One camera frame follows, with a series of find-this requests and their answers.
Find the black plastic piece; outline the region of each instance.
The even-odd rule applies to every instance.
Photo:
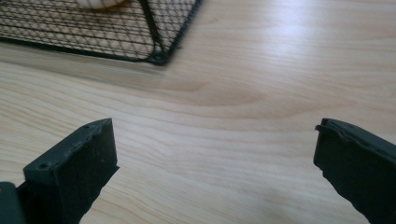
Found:
[[[8,182],[0,182],[0,223],[25,224],[18,193]]]
[[[372,224],[396,223],[396,146],[355,125],[323,119],[314,164]]]
[[[118,169],[111,119],[80,127],[23,169],[26,223],[79,223]]]

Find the black object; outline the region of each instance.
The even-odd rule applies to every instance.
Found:
[[[0,0],[0,42],[164,64],[202,0],[126,0],[87,9],[76,0]]]
[[[314,164],[372,224],[396,223],[396,146],[363,129],[323,119]]]
[[[17,189],[0,183],[0,223],[79,223],[118,169],[111,119],[86,124],[28,164]]]

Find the wood grain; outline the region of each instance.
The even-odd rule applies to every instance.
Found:
[[[0,176],[111,117],[81,223],[368,223],[313,165],[322,118],[396,143],[396,3],[206,0],[165,67],[0,45]]]

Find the black wire cage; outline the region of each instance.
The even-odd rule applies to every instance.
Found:
[[[112,7],[93,8],[94,1]],[[167,63],[202,0],[0,0],[0,42]]]

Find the light wooden surface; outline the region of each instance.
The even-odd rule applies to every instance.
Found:
[[[113,118],[81,223],[368,223],[312,159],[322,118],[396,143],[394,1],[205,0],[165,67],[0,45],[0,176]]]

